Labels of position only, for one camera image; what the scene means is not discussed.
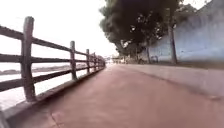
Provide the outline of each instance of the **fence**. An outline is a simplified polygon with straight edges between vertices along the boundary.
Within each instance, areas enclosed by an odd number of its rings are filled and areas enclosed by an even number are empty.
[[[87,73],[89,74],[90,68],[94,68],[94,71],[96,71],[105,66],[105,62],[103,59],[96,57],[95,53],[93,55],[89,54],[89,49],[86,50],[86,53],[76,51],[74,41],[71,41],[71,48],[67,48],[33,37],[33,26],[34,26],[34,18],[32,17],[27,17],[25,19],[23,33],[0,26],[0,35],[21,40],[22,44],[21,56],[0,54],[0,62],[20,63],[21,65],[21,79],[0,82],[0,92],[12,88],[24,87],[26,100],[28,102],[34,102],[36,101],[36,94],[34,87],[35,83],[45,81],[54,77],[62,76],[68,73],[71,73],[72,78],[76,80],[77,79],[76,71],[87,70]],[[70,59],[32,57],[31,56],[32,44],[37,44],[49,48],[70,52]],[[86,56],[86,60],[75,59],[76,54]],[[63,62],[69,62],[71,69],[47,75],[32,77],[32,69],[31,69],[32,63],[63,63]],[[76,63],[86,63],[87,66],[83,68],[76,68]]]

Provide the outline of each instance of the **walkway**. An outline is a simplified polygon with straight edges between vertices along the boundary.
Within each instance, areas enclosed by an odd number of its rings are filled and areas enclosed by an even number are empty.
[[[17,128],[223,128],[224,104],[144,73],[112,66]]]

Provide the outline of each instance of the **tree foliage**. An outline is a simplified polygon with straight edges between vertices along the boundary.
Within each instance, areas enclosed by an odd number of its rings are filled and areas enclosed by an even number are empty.
[[[142,42],[155,42],[167,33],[168,12],[175,15],[175,23],[178,23],[195,11],[190,5],[184,6],[181,2],[182,0],[106,0],[106,6],[100,9],[105,17],[100,26],[120,54],[135,55],[144,49]]]

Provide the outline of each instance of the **railing post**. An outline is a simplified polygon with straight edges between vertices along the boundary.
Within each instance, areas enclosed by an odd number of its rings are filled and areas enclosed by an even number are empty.
[[[96,70],[98,70],[99,69],[99,59],[96,57]]]
[[[102,59],[100,59],[100,67],[101,67],[101,69],[103,68],[103,60]]]
[[[103,68],[105,68],[105,67],[106,67],[106,60],[103,59]]]
[[[21,61],[21,77],[24,86],[24,92],[26,100],[28,102],[36,101],[35,87],[32,79],[31,71],[31,47],[33,40],[33,26],[34,19],[32,17],[26,17],[23,28],[23,40],[22,40],[22,61]]]
[[[98,70],[100,69],[100,58],[98,58]]]
[[[102,60],[102,67],[105,68],[105,66],[106,66],[106,63],[104,60]]]
[[[87,74],[90,73],[90,69],[89,69],[89,49],[86,49],[86,66],[87,66]]]
[[[101,69],[101,64],[102,64],[102,62],[101,62],[101,59],[99,60],[99,69]]]
[[[1,108],[0,108],[0,128],[9,128],[9,125],[4,117],[4,113],[1,111]]]
[[[93,54],[93,56],[94,56],[94,72],[96,71],[96,54],[94,53]]]
[[[70,52],[70,58],[71,58],[71,70],[72,70],[72,79],[77,80],[77,75],[76,75],[76,62],[75,62],[75,41],[71,41],[70,44],[71,47],[71,52]]]

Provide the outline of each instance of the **tree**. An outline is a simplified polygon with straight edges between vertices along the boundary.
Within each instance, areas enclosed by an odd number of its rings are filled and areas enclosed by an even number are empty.
[[[131,56],[144,49],[144,41],[153,45],[168,32],[172,62],[177,63],[173,27],[186,17],[183,14],[189,14],[187,12],[190,8],[186,8],[181,2],[182,0],[106,0],[106,6],[100,10],[105,16],[100,26],[119,53]]]

